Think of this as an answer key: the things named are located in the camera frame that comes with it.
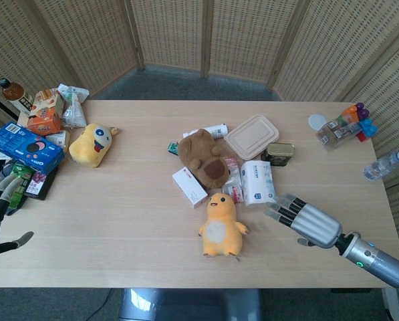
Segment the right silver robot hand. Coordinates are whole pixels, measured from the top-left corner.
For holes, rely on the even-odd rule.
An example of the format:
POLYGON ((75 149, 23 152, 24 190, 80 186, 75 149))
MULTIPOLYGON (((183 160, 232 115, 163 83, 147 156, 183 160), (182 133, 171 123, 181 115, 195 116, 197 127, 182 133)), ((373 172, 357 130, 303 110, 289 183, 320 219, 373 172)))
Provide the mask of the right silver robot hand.
POLYGON ((306 239, 307 245, 328 249, 336 244, 342 234, 342 225, 337 219, 289 193, 275 196, 274 200, 267 204, 265 214, 296 231, 306 239))

